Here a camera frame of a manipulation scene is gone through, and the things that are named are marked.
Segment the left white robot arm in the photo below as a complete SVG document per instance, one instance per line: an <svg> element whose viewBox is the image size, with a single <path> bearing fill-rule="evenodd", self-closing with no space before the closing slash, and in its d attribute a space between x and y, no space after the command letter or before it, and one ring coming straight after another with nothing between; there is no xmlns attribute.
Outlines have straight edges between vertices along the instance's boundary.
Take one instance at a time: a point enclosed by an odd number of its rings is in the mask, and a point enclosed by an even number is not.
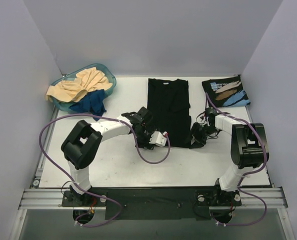
<svg viewBox="0 0 297 240"><path fill-rule="evenodd" d="M80 120L74 126L62 143L61 151L68 161L73 178L70 188L74 192L73 200L78 205L86 206L91 201L89 165L94 160L100 143L117 136L129 135L132 131L135 132L139 148L154 148L155 145L150 143L156 131L153 114L145 107L141 107L138 112L123 113L117 121L105 120L91 124Z"/></svg>

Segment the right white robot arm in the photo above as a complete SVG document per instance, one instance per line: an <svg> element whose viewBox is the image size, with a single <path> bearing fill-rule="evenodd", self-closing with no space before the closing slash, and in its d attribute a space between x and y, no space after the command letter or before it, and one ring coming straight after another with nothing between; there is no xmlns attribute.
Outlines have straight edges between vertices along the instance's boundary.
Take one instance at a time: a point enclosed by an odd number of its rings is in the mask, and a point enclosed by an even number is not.
<svg viewBox="0 0 297 240"><path fill-rule="evenodd" d="M243 179L259 172L269 160L269 148L265 127L262 123L250 123L234 117L227 112L218 112L207 107L200 115L201 122L196 121L189 135L191 149L202 148L207 140L217 138L219 133L230 135L231 165L217 180L219 188L212 191L214 203L223 205L230 198Z"/></svg>

